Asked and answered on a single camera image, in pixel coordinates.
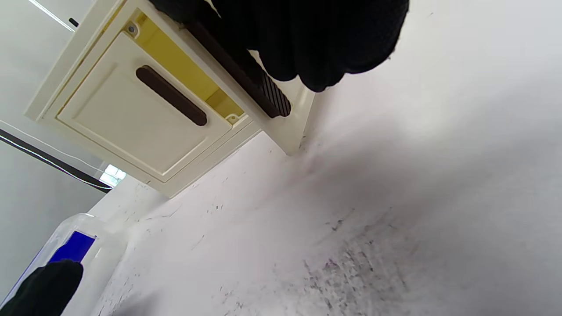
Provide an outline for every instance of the clear plastic container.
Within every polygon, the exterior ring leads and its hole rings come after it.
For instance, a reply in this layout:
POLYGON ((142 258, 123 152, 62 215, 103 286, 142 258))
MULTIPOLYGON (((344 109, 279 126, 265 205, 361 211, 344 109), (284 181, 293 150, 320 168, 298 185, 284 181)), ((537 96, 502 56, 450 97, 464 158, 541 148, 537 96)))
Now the clear plastic container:
POLYGON ((35 269, 49 262, 70 259, 82 263, 84 274, 62 316, 89 315, 127 248, 126 235, 110 233, 106 225, 90 214, 77 214, 62 222, 25 269, 0 308, 15 295, 21 283, 35 269))

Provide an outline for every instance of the black glove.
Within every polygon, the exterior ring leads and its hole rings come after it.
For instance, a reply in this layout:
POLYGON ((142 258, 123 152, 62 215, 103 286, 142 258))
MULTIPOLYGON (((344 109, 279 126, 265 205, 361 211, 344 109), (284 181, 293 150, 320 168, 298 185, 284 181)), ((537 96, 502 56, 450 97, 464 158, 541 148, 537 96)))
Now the black glove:
POLYGON ((0 316, 60 316, 76 292, 84 268, 69 260, 37 268, 0 310, 0 316))

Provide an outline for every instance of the dark brown handle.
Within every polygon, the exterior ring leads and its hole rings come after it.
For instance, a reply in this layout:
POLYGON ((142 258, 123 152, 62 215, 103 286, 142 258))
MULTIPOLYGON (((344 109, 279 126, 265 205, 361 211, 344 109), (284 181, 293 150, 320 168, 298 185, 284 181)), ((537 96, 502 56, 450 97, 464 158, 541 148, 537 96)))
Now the dark brown handle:
POLYGON ((159 75, 153 68, 144 65, 137 69, 136 75, 140 81, 154 92, 158 93, 159 96, 168 101, 195 124, 198 126, 207 124, 207 114, 174 88, 173 85, 159 75))

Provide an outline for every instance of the white floor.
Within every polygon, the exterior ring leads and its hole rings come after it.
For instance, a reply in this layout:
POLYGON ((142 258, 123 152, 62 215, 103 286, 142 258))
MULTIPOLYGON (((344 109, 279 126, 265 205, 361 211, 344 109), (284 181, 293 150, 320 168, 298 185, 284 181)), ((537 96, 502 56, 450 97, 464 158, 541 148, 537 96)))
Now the white floor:
POLYGON ((561 11, 414 1, 297 156, 260 134, 166 202, 126 179, 93 315, 559 315, 561 11))

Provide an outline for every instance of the white wall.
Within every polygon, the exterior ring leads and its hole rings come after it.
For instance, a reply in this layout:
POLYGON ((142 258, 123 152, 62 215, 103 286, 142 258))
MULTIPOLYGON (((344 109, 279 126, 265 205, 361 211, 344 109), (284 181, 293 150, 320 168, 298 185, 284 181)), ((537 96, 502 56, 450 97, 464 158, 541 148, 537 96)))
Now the white wall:
MULTIPOLYGON (((78 20, 80 12, 74 7, 73 17, 78 20)), ((2 2, 0 119, 100 166, 102 161, 97 157, 23 115, 71 34, 28 1, 2 2)), ((90 175, 96 173, 10 127, 0 124, 0 128, 90 175)), ((58 224, 73 214, 87 212, 104 194, 3 142, 0 179, 1 300, 58 224)))
POLYGON ((294 157, 262 133, 138 224, 130 188, 93 315, 561 315, 561 12, 413 0, 294 157))
POLYGON ((105 194, 0 142, 0 300, 64 219, 105 194))
MULTIPOLYGON (((72 14, 78 20, 91 4, 89 0, 75 2, 70 8, 67 0, 59 2, 59 7, 47 1, 44 5, 53 13, 72 14)), ((24 116, 24 111, 35 95, 39 86, 55 64, 67 41, 73 33, 58 24, 48 15, 26 0, 7 0, 2 3, 0 13, 0 119, 43 140, 68 154, 79 157, 93 166, 100 166, 102 160, 81 147, 60 137, 57 132, 31 121, 24 116)), ((57 157, 58 159, 95 175, 96 171, 68 158, 51 148, 0 124, 0 128, 23 139, 33 146, 57 157)))

